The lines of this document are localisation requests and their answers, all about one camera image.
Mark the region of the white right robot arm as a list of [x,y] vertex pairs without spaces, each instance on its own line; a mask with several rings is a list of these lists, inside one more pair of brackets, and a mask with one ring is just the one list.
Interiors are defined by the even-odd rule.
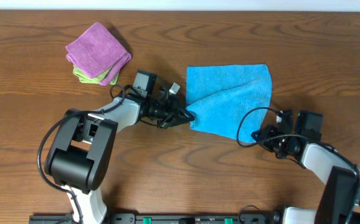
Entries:
[[360,169],[335,147],[321,140],[323,115],[301,110],[277,111],[277,124],[251,137],[279,159],[290,159],[308,169],[325,188],[316,209],[287,207],[274,214],[273,223],[360,223]]

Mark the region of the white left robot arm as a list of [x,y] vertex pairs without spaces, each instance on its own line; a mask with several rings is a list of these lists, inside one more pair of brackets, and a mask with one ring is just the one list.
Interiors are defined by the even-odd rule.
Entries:
[[177,92],[162,84],[153,96],[158,75],[139,70],[131,85],[120,87],[111,103],[96,110],[69,109],[43,137],[37,151],[40,176],[69,196],[73,214],[64,223],[106,223],[108,209],[100,185],[107,173],[116,134],[143,122],[168,129],[194,121]]

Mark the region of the blue microfiber cloth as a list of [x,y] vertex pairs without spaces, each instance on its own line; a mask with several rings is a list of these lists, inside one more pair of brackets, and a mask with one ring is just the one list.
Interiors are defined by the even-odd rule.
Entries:
[[270,106],[272,79],[265,64],[187,67],[190,129],[244,143],[260,129]]

